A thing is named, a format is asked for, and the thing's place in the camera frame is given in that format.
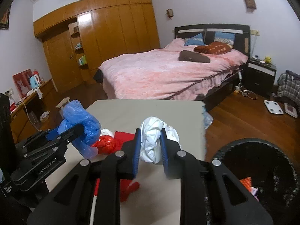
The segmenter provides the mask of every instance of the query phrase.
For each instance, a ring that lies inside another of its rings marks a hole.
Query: pink bedspread
[[[205,54],[211,60],[208,64],[178,61],[182,50],[194,50],[195,46],[184,43],[176,38],[164,49],[123,54],[102,63],[99,69],[104,75],[103,88],[108,98],[194,100],[203,92],[203,82],[206,82],[204,92],[208,91],[212,77],[217,86],[231,69],[248,59],[232,49],[224,55]]]

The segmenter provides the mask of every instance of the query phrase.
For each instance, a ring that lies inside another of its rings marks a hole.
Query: silver screw
[[[86,167],[87,165],[89,165],[90,161],[88,159],[83,159],[80,161],[80,165],[83,167]]]
[[[125,155],[125,152],[124,152],[124,151],[116,151],[116,152],[115,152],[115,155],[116,155],[117,157],[122,157],[122,156]]]
[[[211,162],[214,166],[216,166],[216,167],[218,167],[218,166],[220,166],[221,165],[221,161],[220,160],[218,160],[218,159],[214,159],[214,160],[212,160],[212,162]]]
[[[187,153],[185,151],[177,151],[177,155],[180,157],[185,157]]]

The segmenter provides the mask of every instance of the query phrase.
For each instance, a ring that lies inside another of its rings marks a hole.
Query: bed frame
[[[233,25],[233,24],[203,24],[203,25],[187,25],[175,28],[175,38],[187,39],[202,33],[205,44],[210,44],[214,41],[215,32],[225,32],[235,34],[233,48],[240,51],[250,58],[250,26],[248,25]],[[241,71],[242,77],[245,75],[246,65],[241,65],[239,68],[228,75],[220,86],[214,87],[208,91],[205,96],[198,95],[196,101],[203,101],[206,104],[206,109],[209,111],[229,96],[239,83],[238,71]]]

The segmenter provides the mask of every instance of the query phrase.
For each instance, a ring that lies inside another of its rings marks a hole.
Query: picture frame
[[[30,91],[30,86],[24,76],[23,73],[17,73],[13,75],[13,81],[15,82],[16,88],[21,97],[25,97],[27,93]]]
[[[3,18],[0,20],[0,29],[6,29],[8,30],[8,25],[9,25],[9,14],[11,12],[11,5],[9,8],[6,10]]]
[[[30,78],[33,76],[31,69],[23,71],[22,74],[28,82],[29,89],[31,89]]]

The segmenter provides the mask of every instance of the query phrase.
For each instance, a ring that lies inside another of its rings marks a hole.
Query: plaid bag
[[[278,78],[277,97],[286,96],[293,100],[300,111],[300,80],[295,80],[289,73],[282,73]]]

